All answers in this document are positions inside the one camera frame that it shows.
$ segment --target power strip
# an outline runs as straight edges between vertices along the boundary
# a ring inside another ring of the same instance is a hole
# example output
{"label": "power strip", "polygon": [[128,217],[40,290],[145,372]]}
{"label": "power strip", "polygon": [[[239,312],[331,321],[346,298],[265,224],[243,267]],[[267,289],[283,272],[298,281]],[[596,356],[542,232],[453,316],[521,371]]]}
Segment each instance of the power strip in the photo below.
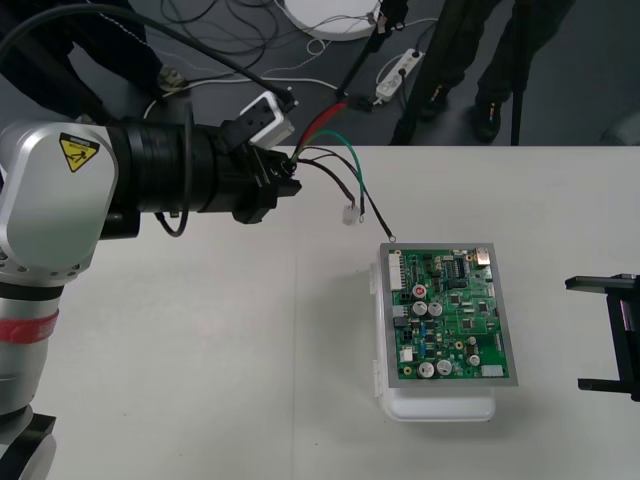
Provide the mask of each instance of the power strip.
{"label": "power strip", "polygon": [[376,96],[383,102],[390,102],[393,96],[402,85],[402,76],[400,70],[404,70],[405,78],[409,76],[411,71],[420,63],[424,53],[410,48],[405,52],[400,60],[394,65],[391,71],[384,77],[384,80],[376,88]]}

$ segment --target electrolytic capacitor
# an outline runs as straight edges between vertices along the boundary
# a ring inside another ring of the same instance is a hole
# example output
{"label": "electrolytic capacitor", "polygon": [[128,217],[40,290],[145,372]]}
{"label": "electrolytic capacitor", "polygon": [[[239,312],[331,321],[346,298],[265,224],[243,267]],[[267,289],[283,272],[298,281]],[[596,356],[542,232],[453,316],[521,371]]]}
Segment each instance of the electrolytic capacitor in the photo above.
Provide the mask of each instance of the electrolytic capacitor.
{"label": "electrolytic capacitor", "polygon": [[411,311],[421,317],[427,313],[428,307],[424,302],[416,302],[411,306]]}
{"label": "electrolytic capacitor", "polygon": [[424,298],[427,296],[427,287],[417,284],[413,287],[411,293],[413,293],[413,296],[416,298]]}
{"label": "electrolytic capacitor", "polygon": [[436,365],[436,369],[438,370],[438,373],[440,375],[443,376],[447,376],[449,374],[451,374],[451,370],[453,370],[453,366],[451,365],[451,362],[449,360],[440,360],[438,362],[438,365]]}
{"label": "electrolytic capacitor", "polygon": [[477,367],[478,365],[480,365],[480,357],[477,355],[471,355],[469,358],[467,358],[467,363],[470,367]]}
{"label": "electrolytic capacitor", "polygon": [[436,373],[436,369],[429,362],[421,363],[418,367],[418,376],[421,378],[431,378]]}
{"label": "electrolytic capacitor", "polygon": [[439,317],[440,315],[442,315],[442,305],[436,302],[430,303],[428,311],[429,315],[431,315],[432,317]]}

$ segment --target connector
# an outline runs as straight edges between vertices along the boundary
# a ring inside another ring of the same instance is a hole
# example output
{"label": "connector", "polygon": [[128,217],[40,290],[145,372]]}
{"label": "connector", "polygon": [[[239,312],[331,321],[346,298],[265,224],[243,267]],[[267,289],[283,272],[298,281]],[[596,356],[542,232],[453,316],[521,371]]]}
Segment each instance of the connector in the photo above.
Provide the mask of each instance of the connector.
{"label": "connector", "polygon": [[360,218],[360,208],[357,205],[346,205],[342,212],[342,223],[351,227],[357,225]]}

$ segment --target robotic arm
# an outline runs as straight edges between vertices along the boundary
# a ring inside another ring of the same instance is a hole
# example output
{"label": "robotic arm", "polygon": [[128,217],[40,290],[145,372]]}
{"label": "robotic arm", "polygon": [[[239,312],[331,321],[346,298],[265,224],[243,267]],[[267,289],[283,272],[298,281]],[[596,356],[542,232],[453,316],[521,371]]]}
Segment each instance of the robotic arm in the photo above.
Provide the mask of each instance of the robotic arm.
{"label": "robotic arm", "polygon": [[67,283],[100,239],[138,234],[140,214],[230,212],[258,223],[295,195],[287,155],[268,151],[291,131],[266,93],[219,128],[153,123],[101,127],[24,123],[0,135],[0,478],[44,479],[55,419],[32,413]]}

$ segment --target yellow warning label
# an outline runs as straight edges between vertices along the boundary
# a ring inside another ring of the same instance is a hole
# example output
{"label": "yellow warning label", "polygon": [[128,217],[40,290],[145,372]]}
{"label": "yellow warning label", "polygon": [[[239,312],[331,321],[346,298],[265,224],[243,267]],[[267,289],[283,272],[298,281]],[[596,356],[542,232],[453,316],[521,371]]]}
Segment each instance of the yellow warning label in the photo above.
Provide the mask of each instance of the yellow warning label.
{"label": "yellow warning label", "polygon": [[99,143],[67,133],[60,134],[60,146],[62,146],[62,152],[67,159],[69,168],[74,173],[86,165],[100,150]]}

